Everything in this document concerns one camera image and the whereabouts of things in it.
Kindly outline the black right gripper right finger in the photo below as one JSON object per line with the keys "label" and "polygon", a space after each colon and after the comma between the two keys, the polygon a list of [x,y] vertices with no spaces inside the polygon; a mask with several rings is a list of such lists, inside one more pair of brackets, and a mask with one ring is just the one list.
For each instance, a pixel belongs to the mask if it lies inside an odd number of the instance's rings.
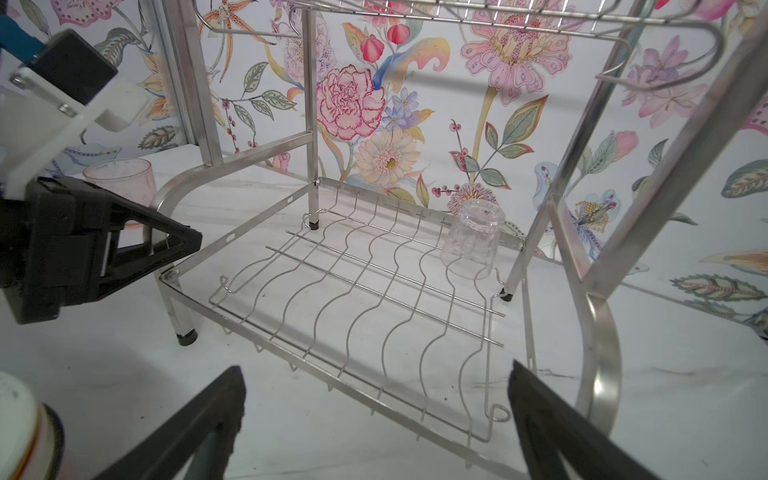
{"label": "black right gripper right finger", "polygon": [[507,396],[532,479],[656,477],[518,361]]}

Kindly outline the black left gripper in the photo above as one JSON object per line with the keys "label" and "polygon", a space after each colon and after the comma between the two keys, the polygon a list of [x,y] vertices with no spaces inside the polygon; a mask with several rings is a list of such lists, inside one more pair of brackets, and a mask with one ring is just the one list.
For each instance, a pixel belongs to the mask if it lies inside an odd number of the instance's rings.
{"label": "black left gripper", "polygon": [[[136,222],[160,239],[119,246]],[[196,253],[201,232],[73,178],[38,178],[1,201],[1,291],[17,323],[56,319]]]}

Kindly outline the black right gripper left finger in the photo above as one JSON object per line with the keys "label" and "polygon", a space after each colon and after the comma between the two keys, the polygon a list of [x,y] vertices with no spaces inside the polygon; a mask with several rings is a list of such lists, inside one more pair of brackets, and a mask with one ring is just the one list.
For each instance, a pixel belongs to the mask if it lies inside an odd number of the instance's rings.
{"label": "black right gripper left finger", "polygon": [[231,366],[99,479],[222,479],[244,416],[246,385]]}

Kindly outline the pink rimmed glass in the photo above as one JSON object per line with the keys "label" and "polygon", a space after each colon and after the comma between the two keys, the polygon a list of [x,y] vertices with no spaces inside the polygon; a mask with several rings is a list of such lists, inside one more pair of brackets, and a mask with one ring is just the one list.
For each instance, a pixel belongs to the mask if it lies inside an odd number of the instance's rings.
{"label": "pink rimmed glass", "polygon": [[144,207],[149,207],[157,193],[150,161],[143,158],[110,160],[88,166],[84,179],[105,190]]}

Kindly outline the orange white bowl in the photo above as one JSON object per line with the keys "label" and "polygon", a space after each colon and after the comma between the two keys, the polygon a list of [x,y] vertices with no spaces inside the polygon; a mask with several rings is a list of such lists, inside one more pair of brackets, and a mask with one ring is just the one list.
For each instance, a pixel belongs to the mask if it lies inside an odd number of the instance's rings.
{"label": "orange white bowl", "polygon": [[22,380],[1,373],[1,479],[56,479],[64,453],[61,421]]}

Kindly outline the clear drinking glass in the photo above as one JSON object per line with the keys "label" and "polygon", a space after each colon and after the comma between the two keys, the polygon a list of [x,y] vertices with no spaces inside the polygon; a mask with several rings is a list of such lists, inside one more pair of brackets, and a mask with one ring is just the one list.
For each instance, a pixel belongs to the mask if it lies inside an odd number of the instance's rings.
{"label": "clear drinking glass", "polygon": [[463,202],[444,241],[441,261],[454,275],[482,280],[490,275],[506,218],[488,200]]}

